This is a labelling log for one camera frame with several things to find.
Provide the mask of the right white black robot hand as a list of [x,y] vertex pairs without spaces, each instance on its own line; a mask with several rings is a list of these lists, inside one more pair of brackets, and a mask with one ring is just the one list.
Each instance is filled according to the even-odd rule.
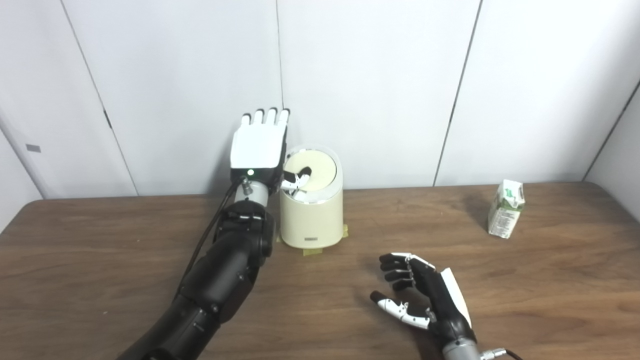
[[380,309],[403,324],[425,330],[434,335],[440,347],[470,340],[476,334],[461,300],[455,300],[458,287],[450,289],[449,268],[439,271],[435,265],[410,252],[391,252],[379,256],[384,280],[395,292],[415,289],[429,301],[428,306],[413,306],[407,301],[373,291],[370,299]]

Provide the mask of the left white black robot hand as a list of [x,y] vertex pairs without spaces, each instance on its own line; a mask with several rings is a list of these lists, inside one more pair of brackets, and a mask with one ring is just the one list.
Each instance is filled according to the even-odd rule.
[[272,107],[242,115],[231,141],[230,175],[246,198],[255,193],[254,184],[272,195],[279,189],[298,191],[309,182],[313,173],[310,167],[297,172],[284,169],[290,114],[287,108]]

